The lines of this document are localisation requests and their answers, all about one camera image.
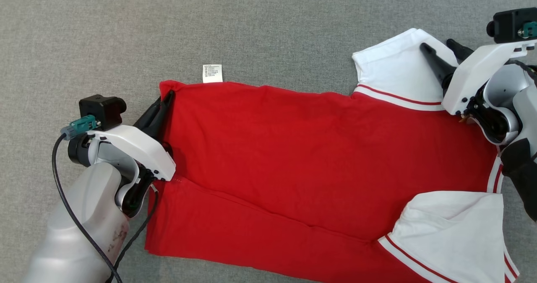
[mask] clothing tag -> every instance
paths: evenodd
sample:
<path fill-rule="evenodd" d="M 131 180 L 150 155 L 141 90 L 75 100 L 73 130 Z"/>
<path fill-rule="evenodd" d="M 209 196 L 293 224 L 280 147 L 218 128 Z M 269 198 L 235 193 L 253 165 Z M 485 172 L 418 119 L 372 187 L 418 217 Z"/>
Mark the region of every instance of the clothing tag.
<path fill-rule="evenodd" d="M 203 65 L 203 82 L 204 83 L 221 83 L 222 65 Z"/>

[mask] red fabric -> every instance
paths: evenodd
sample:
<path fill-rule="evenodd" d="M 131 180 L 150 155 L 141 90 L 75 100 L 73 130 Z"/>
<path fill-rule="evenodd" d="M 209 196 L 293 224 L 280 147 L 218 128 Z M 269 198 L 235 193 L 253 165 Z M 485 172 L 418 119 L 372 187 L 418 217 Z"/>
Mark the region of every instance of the red fabric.
<path fill-rule="evenodd" d="M 419 193 L 487 191 L 495 147 L 445 112 L 231 82 L 161 83 L 169 90 L 177 172 L 157 184 L 151 254 L 316 281 L 420 282 L 376 240 Z"/>

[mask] gray robot arm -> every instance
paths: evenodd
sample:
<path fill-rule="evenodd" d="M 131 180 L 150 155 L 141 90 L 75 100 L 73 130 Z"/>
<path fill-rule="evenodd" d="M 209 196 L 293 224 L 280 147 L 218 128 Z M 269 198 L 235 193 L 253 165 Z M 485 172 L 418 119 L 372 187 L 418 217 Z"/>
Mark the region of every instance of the gray robot arm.
<path fill-rule="evenodd" d="M 80 101 L 81 115 L 89 123 L 75 121 L 62 130 L 69 138 L 71 160 L 88 167 L 65 198 L 111 264 L 118 258 L 129 220 L 140 213 L 149 186 L 155 179 L 170 180 L 175 172 L 173 159 L 156 140 L 172 100 L 173 93 L 163 102 L 159 98 L 133 127 L 121 125 L 123 100 L 91 96 Z M 107 262 L 59 203 L 24 282 L 102 283 L 110 273 Z"/>
<path fill-rule="evenodd" d="M 497 13 L 487 32 L 496 44 L 475 52 L 448 40 L 462 60 L 458 67 L 448 65 L 427 44 L 421 50 L 443 88 L 442 106 L 479 124 L 487 140 L 498 146 L 503 174 L 537 221 L 537 67 L 515 60 L 535 50 L 537 8 Z"/>

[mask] gray carpet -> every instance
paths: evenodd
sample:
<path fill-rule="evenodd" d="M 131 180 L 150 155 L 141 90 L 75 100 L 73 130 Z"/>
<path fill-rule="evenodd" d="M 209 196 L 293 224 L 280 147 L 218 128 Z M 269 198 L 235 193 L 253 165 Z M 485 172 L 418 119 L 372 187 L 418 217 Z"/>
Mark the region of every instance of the gray carpet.
<path fill-rule="evenodd" d="M 0 0 L 0 281 L 20 281 L 59 201 L 50 151 L 77 118 L 79 99 L 127 102 L 132 124 L 165 79 L 201 82 L 203 64 L 224 79 L 304 92 L 350 94 L 351 54 L 410 27 L 476 48 L 501 10 L 537 0 Z M 537 62 L 537 54 L 529 59 Z M 60 148 L 69 185 L 83 168 Z M 505 240 L 522 275 L 537 281 L 537 226 L 504 182 Z M 137 227 L 141 219 L 133 223 Z M 150 256 L 140 236 L 126 282 L 299 282 L 251 268 Z"/>

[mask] white sleeve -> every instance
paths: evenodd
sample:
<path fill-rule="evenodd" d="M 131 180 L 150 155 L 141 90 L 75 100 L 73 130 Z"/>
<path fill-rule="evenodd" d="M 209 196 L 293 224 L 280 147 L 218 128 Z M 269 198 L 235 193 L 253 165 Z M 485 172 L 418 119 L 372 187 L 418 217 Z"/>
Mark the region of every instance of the white sleeve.
<path fill-rule="evenodd" d="M 432 282 L 513 282 L 501 194 L 439 191 L 412 199 L 391 233 L 378 241 Z"/>
<path fill-rule="evenodd" d="M 447 46 L 421 29 L 409 29 L 352 55 L 358 79 L 355 91 L 410 109 L 442 110 L 442 88 L 420 51 L 423 42 L 458 66 Z"/>

